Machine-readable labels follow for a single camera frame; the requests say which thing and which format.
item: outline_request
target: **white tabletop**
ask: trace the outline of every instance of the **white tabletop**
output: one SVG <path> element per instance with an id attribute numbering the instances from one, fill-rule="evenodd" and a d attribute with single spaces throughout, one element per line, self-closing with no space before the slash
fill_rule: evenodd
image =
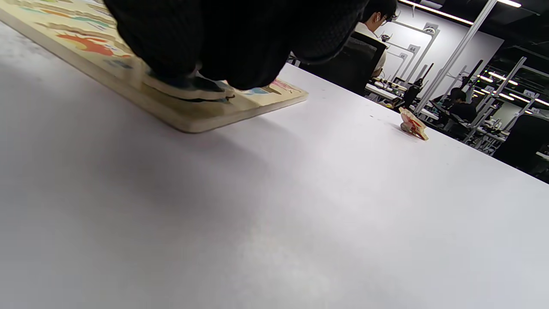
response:
<path id="1" fill-rule="evenodd" d="M 376 86 L 374 86 L 372 84 L 366 84 L 366 90 L 371 91 L 371 92 L 375 93 L 376 95 L 382 96 L 382 97 L 384 97 L 386 99 L 389 99 L 389 100 L 394 100 L 394 99 L 398 98 L 398 96 L 395 95 L 394 93 L 390 93 L 389 91 L 385 91 L 383 89 L 377 88 Z"/>
<path id="2" fill-rule="evenodd" d="M 291 65 L 307 102 L 186 135 L 0 40 L 2 308 L 549 307 L 524 173 Z"/>
<path id="3" fill-rule="evenodd" d="M 410 105 L 410 109 L 413 110 L 413 111 L 415 111 L 415 110 L 416 110 L 416 106 Z M 425 116 L 431 117 L 431 118 L 433 118 L 433 119 L 435 119 L 435 120 L 439 120 L 439 117 L 438 117 L 437 115 L 431 113 L 430 111 L 426 110 L 425 108 L 422 108 L 420 113 L 424 114 Z"/>

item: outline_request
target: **white shirt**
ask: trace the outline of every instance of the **white shirt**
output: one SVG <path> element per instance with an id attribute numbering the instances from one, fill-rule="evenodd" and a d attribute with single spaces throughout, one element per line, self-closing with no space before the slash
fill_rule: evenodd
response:
<path id="1" fill-rule="evenodd" d="M 355 27 L 355 31 L 363 34 L 365 36 L 371 37 L 375 40 L 378 40 L 379 42 L 382 42 L 376 35 L 368 29 L 368 27 L 363 23 L 358 23 Z M 385 65 L 385 60 L 387 59 L 387 50 L 383 51 L 383 54 L 381 55 L 381 58 L 379 59 L 378 65 L 376 65 L 376 69 L 374 71 L 377 71 L 381 69 Z"/>

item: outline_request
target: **ceiling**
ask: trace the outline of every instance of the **ceiling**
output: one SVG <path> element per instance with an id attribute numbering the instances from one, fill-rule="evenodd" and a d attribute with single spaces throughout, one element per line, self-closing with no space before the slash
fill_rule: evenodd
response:
<path id="1" fill-rule="evenodd" d="M 426 0 L 411 1 L 430 6 Z M 438 8 L 442 12 L 474 21 L 488 0 L 429 1 L 434 5 L 442 5 Z M 522 4 L 522 7 L 515 8 L 498 2 L 480 28 L 482 32 L 505 40 L 490 65 L 500 72 L 508 73 L 521 57 L 527 57 L 526 66 L 549 73 L 549 0 L 514 1 Z M 513 80 L 540 93 L 540 98 L 549 102 L 549 78 L 520 70 Z"/>

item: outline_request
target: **fluorescent light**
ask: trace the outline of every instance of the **fluorescent light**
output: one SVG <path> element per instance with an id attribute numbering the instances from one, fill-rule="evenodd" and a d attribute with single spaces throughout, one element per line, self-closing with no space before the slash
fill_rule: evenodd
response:
<path id="1" fill-rule="evenodd" d="M 481 76 L 480 79 L 484 79 L 487 82 L 493 82 L 493 80 L 487 78 L 486 76 Z"/>
<path id="2" fill-rule="evenodd" d="M 503 76 L 501 76 L 501 75 L 497 75 L 497 74 L 494 73 L 494 72 L 489 72 L 488 74 L 492 75 L 493 77 L 497 77 L 497 78 L 499 78 L 499 79 L 501 79 L 501 80 L 507 80 L 507 78 L 505 78 L 505 77 L 503 77 Z M 518 83 L 517 83 L 516 81 L 512 81 L 512 80 L 509 81 L 509 84 L 513 84 L 513 85 L 515 85 L 515 86 L 518 86 Z"/>
<path id="3" fill-rule="evenodd" d="M 418 7 L 418 8 L 422 8 L 424 10 L 427 10 L 429 12 L 433 12 L 433 13 L 437 13 L 439 15 L 442 15 L 442 16 L 446 16 L 448 18 L 451 18 L 451 19 L 455 19 L 455 20 L 458 20 L 458 21 L 461 21 L 462 23 L 466 23 L 468 25 L 473 25 L 473 23 L 471 21 L 468 21 L 468 20 L 465 20 L 465 19 L 462 19 L 462 18 L 459 18 L 459 17 L 456 17 L 456 16 L 453 16 L 453 15 L 450 15 L 450 14 L 446 14 L 444 12 L 441 12 L 439 10 L 435 10 L 435 9 L 431 9 L 429 7 L 426 7 L 424 5 L 421 5 L 421 4 L 417 4 L 417 3 L 413 3 L 411 1 L 408 1 L 408 0 L 399 0 L 400 2 L 402 3 L 406 3 L 406 4 L 409 4 L 413 7 Z"/>
<path id="4" fill-rule="evenodd" d="M 505 3 L 506 5 L 516 7 L 516 8 L 520 8 L 522 6 L 522 4 L 517 3 L 515 1 L 511 1 L 511 0 L 498 0 L 498 1 L 501 2 L 501 3 Z"/>
<path id="5" fill-rule="evenodd" d="M 488 74 L 492 75 L 493 77 L 497 77 L 497 78 L 499 78 L 499 79 L 501 79 L 501 80 L 507 80 L 507 79 L 506 79 L 506 78 L 504 78 L 503 76 L 501 76 L 501 75 L 497 75 L 497 74 L 496 74 L 496 73 L 494 73 L 494 72 L 489 72 Z"/>
<path id="6" fill-rule="evenodd" d="M 521 100 L 521 101 L 530 103 L 530 100 L 526 100 L 526 99 L 523 98 L 523 97 L 519 97 L 519 96 L 517 96 L 517 95 L 514 94 L 514 93 L 509 93 L 509 95 L 512 96 L 512 97 L 515 97 L 515 98 L 517 98 L 517 99 L 519 99 L 519 100 Z"/>
<path id="7" fill-rule="evenodd" d="M 506 98 L 506 99 L 508 99 L 508 100 L 514 101 L 514 98 L 511 98 L 511 97 L 509 97 L 509 96 L 507 96 L 507 95 L 504 95 L 504 94 L 502 94 L 502 93 L 500 93 L 500 97 L 504 97 L 504 98 Z"/>
<path id="8" fill-rule="evenodd" d="M 545 104 L 545 105 L 549 106 L 549 103 L 544 102 L 544 101 L 542 101 L 542 100 L 540 100 L 540 99 L 536 99 L 536 101 L 540 102 L 541 104 Z"/>

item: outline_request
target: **black office chair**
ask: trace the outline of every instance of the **black office chair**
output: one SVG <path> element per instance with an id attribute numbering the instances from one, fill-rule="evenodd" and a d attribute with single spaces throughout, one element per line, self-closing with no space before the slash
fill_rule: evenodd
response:
<path id="1" fill-rule="evenodd" d="M 544 144 L 549 141 L 549 120 L 522 115 L 517 119 L 507 140 L 493 157 L 523 172 L 532 169 L 532 162 Z"/>
<path id="2" fill-rule="evenodd" d="M 360 96 L 372 78 L 387 46 L 371 37 L 354 32 L 343 50 L 323 64 L 300 64 L 299 67 Z"/>

